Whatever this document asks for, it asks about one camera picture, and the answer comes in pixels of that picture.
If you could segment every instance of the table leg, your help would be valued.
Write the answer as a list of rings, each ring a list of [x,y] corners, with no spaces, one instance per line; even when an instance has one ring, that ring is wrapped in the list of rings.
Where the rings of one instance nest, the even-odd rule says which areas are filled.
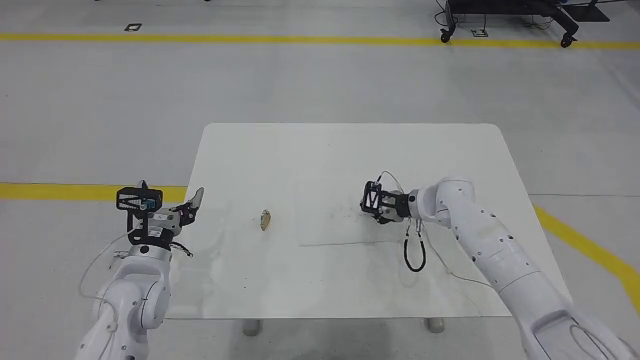
[[[262,320],[242,320],[242,333],[245,336],[256,336],[262,330]]]
[[[433,334],[439,334],[444,331],[444,318],[425,318],[424,326]]]

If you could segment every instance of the black cable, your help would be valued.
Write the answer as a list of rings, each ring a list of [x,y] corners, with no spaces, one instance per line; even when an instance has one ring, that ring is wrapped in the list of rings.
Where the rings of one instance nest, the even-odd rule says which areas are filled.
[[[434,15],[434,16],[433,16],[433,19],[436,21],[436,23],[437,23],[439,26],[441,26],[441,27],[448,27],[448,26],[449,26],[448,24],[443,24],[443,23],[441,23],[440,21],[438,21],[438,16],[439,16],[440,14],[445,14],[445,10],[444,10],[444,6],[442,6],[438,0],[436,0],[436,3],[437,3],[437,4],[438,4],[438,6],[440,7],[440,10],[441,10],[441,11],[440,11],[439,13],[437,13],[436,15]],[[457,17],[455,17],[454,15],[451,15],[451,18],[453,18],[453,24],[454,24],[454,25],[457,25],[457,24],[458,24],[458,18],[457,18]]]
[[[413,272],[422,271],[425,264],[427,264],[427,251],[424,249],[424,242],[422,241],[422,235],[420,234],[420,232],[418,232],[418,237],[420,238],[420,248],[422,249],[422,264],[420,264],[420,267],[418,268],[413,268],[413,266],[411,266],[411,263],[409,262],[409,256],[407,255],[407,247],[409,244],[409,228],[407,228],[407,233],[404,238],[404,262],[407,267],[409,267],[409,270]]]
[[[548,21],[537,23],[535,22],[533,16],[531,16],[531,22],[524,22],[522,23],[522,26],[525,28],[537,28],[544,31],[548,29],[551,26],[551,24],[553,24],[553,18],[551,17],[549,17]]]
[[[598,3],[596,3],[596,4],[617,3],[617,2],[626,2],[626,1],[627,0],[603,0],[603,1],[598,1]],[[570,4],[565,4],[565,6],[587,6],[587,5],[589,5],[589,3],[591,3],[591,2],[570,3]]]
[[[189,249],[187,249],[182,243],[179,242],[171,242],[169,244],[169,246],[176,246],[178,249],[182,250],[183,252],[185,252],[185,254],[189,257],[193,257],[193,253],[191,253],[191,251]]]

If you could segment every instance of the small object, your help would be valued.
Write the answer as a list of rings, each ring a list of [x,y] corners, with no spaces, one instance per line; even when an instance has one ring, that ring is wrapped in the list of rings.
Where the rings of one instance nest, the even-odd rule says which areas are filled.
[[[269,213],[269,210],[263,210],[262,214],[260,215],[260,229],[263,231],[266,230],[270,222],[271,213]]]
[[[487,32],[486,29],[484,28],[471,28],[471,33],[473,34],[474,38],[488,38],[489,37],[489,33]]]
[[[262,320],[243,320],[242,333],[245,336],[256,336],[262,330]]]
[[[140,28],[142,28],[142,24],[133,23],[133,24],[127,24],[127,26],[124,28],[124,30],[127,31],[127,32],[138,32],[138,31],[140,31]]]
[[[432,334],[444,332],[444,319],[441,317],[425,318],[424,325]]]

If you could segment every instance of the white cable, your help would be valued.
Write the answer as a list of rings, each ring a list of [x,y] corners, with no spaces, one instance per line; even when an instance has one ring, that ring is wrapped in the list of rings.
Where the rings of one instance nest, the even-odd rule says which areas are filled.
[[[127,232],[126,234],[120,235],[119,237],[117,237],[116,239],[112,240],[111,243],[109,243],[107,246],[105,246],[104,249],[102,249],[100,251],[100,253],[98,253],[98,255],[91,261],[91,263],[89,264],[89,267],[86,268],[86,270],[84,270],[84,274],[82,274],[82,278],[80,278],[80,283],[78,284],[78,293],[80,294],[81,297],[85,298],[85,299],[95,299],[95,300],[99,300],[102,303],[106,303],[111,307],[111,310],[113,311],[113,322],[114,324],[117,324],[118,322],[118,315],[116,312],[116,307],[113,303],[109,302],[107,299],[105,299],[104,297],[100,297],[100,296],[95,296],[95,295],[88,295],[84,292],[82,292],[82,283],[84,282],[85,277],[87,276],[87,274],[89,273],[89,270],[91,269],[91,267],[93,266],[93,264],[98,261],[98,259],[100,258],[100,256],[102,256],[102,254],[104,252],[106,252],[107,250],[109,250],[109,248],[111,246],[113,246],[114,243],[118,242],[120,239],[124,238],[125,236],[129,235],[130,233],[132,233],[133,231],[135,231],[136,228],[131,229],[131,231]],[[102,359],[102,356],[104,355],[104,352],[107,350],[107,347],[109,346],[109,343],[111,342],[111,339],[113,338],[113,333],[115,331],[111,331],[111,333],[109,334],[109,339],[107,340],[107,344],[104,345],[104,348],[102,349],[102,352],[100,353],[100,357],[98,357],[98,360]]]
[[[584,332],[587,337],[591,338],[591,339],[595,339],[599,344],[601,344],[602,346],[604,346],[605,349],[607,349],[607,351],[611,354],[611,356],[613,356],[613,360],[617,360],[618,358],[616,357],[615,354],[613,354],[613,351],[611,350],[611,348],[609,346],[607,346],[602,339],[598,338],[597,335],[595,335],[593,332],[589,331],[588,329],[586,329],[585,327],[583,327],[582,325],[578,325],[578,324],[571,324],[569,326],[569,333],[571,334],[571,337],[573,338],[573,341],[576,343],[576,345],[578,345],[578,347],[580,349],[582,349],[583,352],[585,352],[587,355],[589,355],[590,358],[594,359],[594,360],[599,360],[596,356],[592,355],[591,353],[589,353],[589,351],[587,351],[587,349],[584,348],[584,346],[582,346],[582,344],[578,341],[578,339],[576,338],[576,336],[573,333],[573,329],[577,328],[579,330],[581,330],[582,332]]]
[[[389,171],[384,170],[383,172],[380,173],[380,178],[382,178],[382,176],[384,174],[389,175],[391,178],[393,178],[393,180],[396,182],[396,187],[400,190],[400,192],[404,193],[404,189],[402,189],[402,186],[400,185],[400,182],[398,182],[398,180],[396,179],[396,177],[391,174]]]
[[[451,271],[451,269],[449,268],[449,266],[447,266],[447,263],[444,262],[444,260],[442,259],[442,256],[440,256],[440,253],[438,253],[438,251],[436,250],[435,247],[433,247],[433,245],[431,244],[431,239],[429,239],[429,231],[427,230],[427,228],[424,228],[424,234],[427,237],[427,243],[429,244],[429,247],[431,248],[431,250],[433,250],[436,253],[436,256],[438,256],[438,259],[440,259],[440,262],[442,263],[442,265],[444,266],[444,268],[447,270],[447,273],[451,274],[452,276],[454,276],[455,278],[461,279],[463,281],[469,281],[469,282],[475,282],[476,284],[480,284],[480,285],[484,285],[484,286],[488,286],[489,288],[493,289],[493,287],[489,284],[487,284],[486,282],[482,282],[482,281],[478,281],[475,279],[471,279],[471,278],[464,278],[461,277],[459,275],[456,275],[456,273],[454,273],[453,271]]]

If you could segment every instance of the white table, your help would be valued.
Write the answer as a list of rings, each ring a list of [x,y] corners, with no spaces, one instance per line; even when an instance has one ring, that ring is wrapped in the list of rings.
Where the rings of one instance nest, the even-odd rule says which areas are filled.
[[[340,208],[346,213],[338,221],[344,224],[345,214],[357,209],[365,182],[382,170],[391,171],[406,190],[451,174],[471,178],[476,200],[498,215],[569,297],[502,134],[493,125],[211,124],[202,135],[187,192],[190,197],[203,186],[202,207],[177,239],[195,256],[177,254],[171,263],[168,316],[509,316],[492,289],[448,275],[431,250],[425,269],[410,272],[402,257],[405,223],[387,224],[397,229],[397,238],[387,234],[383,242],[363,236],[368,243],[300,244],[343,239],[310,236],[303,223],[322,225],[331,217],[327,214],[337,214],[344,205]],[[394,188],[392,181],[383,181],[385,189]],[[259,227],[263,209],[272,214],[265,232]],[[452,271],[485,281],[449,230],[429,225],[428,231]],[[410,255],[419,262],[415,243]]]

